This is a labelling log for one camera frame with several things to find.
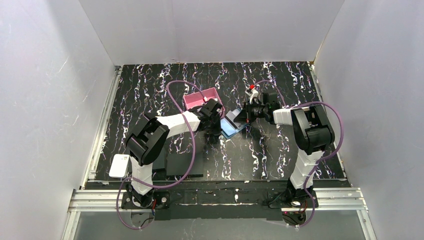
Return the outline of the blue leather card holder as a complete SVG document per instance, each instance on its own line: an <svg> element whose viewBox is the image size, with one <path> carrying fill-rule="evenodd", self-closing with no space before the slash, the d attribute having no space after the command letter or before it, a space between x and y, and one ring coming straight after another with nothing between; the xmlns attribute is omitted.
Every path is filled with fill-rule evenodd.
<svg viewBox="0 0 424 240"><path fill-rule="evenodd" d="M228 140L238 132L242 131L248 123L234 122L235 117L241 112L240 108L229 111L223 119L220 120L221 134Z"/></svg>

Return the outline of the pink plastic tray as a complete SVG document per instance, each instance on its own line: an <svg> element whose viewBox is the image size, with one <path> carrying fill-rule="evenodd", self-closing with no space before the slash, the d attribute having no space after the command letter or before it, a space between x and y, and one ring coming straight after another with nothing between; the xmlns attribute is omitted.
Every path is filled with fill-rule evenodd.
<svg viewBox="0 0 424 240"><path fill-rule="evenodd" d="M209 99L214 99L220 104L222 103L217 89L214 87L183 96L183 102L186 110L192 109L196 106L202 106L205 101L208 101Z"/></svg>

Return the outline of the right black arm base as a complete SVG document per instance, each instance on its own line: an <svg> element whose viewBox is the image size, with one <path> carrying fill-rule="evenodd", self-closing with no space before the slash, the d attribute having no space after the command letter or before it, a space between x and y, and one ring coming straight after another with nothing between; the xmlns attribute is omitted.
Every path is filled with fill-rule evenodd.
<svg viewBox="0 0 424 240"><path fill-rule="evenodd" d="M312 208L314 203L315 207L318 208L319 203L316 192L312 190L310 195L304 190L294 196L290 195L288 191L268 192L262 204L271 209L294 208L301 211L304 208Z"/></svg>

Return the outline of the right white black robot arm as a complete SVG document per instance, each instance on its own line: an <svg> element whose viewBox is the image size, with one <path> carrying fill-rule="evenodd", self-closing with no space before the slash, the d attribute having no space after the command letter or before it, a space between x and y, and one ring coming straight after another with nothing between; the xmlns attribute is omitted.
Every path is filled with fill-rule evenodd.
<svg viewBox="0 0 424 240"><path fill-rule="evenodd" d="M316 167L335 140L325 104L314 101L292 108L282 108L274 93L264 93L260 100L259 92L253 85L245 93L248 100L234 118L236 123L250 124L256 119L265 119L272 125L287 125L293 129L298 153L294 171L282 199L286 203L300 203L311 199Z"/></svg>

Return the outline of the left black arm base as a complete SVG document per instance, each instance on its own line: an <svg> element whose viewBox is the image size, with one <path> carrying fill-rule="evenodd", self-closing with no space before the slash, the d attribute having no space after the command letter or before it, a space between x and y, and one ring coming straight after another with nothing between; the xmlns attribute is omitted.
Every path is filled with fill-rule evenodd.
<svg viewBox="0 0 424 240"><path fill-rule="evenodd" d="M171 196L168 191L150 191L146 195L125 192L120 207L122 209L168 209Z"/></svg>

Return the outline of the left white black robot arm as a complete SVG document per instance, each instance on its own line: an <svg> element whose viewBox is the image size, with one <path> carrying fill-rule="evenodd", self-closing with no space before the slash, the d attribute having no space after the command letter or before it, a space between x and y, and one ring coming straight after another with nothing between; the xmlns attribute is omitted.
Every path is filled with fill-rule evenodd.
<svg viewBox="0 0 424 240"><path fill-rule="evenodd" d="M203 105L169 116L142 116L125 140L131 163L131 180L125 186L130 200L149 207L153 199L153 163L168 138L195 132L218 134L221 131L222 104L214 98Z"/></svg>

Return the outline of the large black flat plate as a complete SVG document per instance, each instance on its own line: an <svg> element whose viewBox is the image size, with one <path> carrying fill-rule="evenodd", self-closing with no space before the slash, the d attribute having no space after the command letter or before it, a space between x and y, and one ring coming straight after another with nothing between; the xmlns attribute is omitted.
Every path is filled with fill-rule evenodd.
<svg viewBox="0 0 424 240"><path fill-rule="evenodd" d="M169 153L165 159L165 171L167 177L183 176L192 161L192 153ZM204 162L201 154L195 154L194 163L188 177L203 177Z"/></svg>

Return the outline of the small black flat plate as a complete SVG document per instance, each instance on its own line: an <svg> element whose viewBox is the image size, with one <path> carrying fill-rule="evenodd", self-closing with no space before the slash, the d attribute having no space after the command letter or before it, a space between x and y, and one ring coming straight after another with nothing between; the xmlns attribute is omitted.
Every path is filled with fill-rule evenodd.
<svg viewBox="0 0 424 240"><path fill-rule="evenodd" d="M152 169L154 171L162 171L166 169L167 151L162 149L157 159L153 162Z"/></svg>

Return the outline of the white rectangular device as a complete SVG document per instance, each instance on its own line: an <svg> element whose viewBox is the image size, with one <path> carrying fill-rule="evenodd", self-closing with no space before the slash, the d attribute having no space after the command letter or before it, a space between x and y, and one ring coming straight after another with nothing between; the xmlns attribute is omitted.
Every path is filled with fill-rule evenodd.
<svg viewBox="0 0 424 240"><path fill-rule="evenodd" d="M123 179L127 176L130 156L128 154L115 154L112 158L109 177L114 179Z"/></svg>

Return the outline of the aluminium front rail frame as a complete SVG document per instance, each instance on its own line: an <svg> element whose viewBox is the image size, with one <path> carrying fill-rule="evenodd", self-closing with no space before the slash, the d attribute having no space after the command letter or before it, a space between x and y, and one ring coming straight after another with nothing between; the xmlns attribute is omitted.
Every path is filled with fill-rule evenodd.
<svg viewBox="0 0 424 240"><path fill-rule="evenodd" d="M141 209L117 190L78 190L64 240L374 240L359 188L318 188L317 207L266 205L260 189L182 189Z"/></svg>

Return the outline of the aluminium left side rail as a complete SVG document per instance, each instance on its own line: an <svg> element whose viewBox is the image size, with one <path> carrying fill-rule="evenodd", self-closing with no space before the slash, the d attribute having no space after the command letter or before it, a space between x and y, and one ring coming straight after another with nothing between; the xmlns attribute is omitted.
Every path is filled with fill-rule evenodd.
<svg viewBox="0 0 424 240"><path fill-rule="evenodd" d="M113 102L116 96L117 88L119 85L119 78L122 74L122 65L115 66L114 77L109 88L105 105L102 110L100 122L96 131L94 142L91 148L91 152L88 158L87 166L80 184L79 190L84 190L87 182L93 180L96 177L97 165L102 150L102 145L105 139L106 130L108 128L108 122L111 115Z"/></svg>

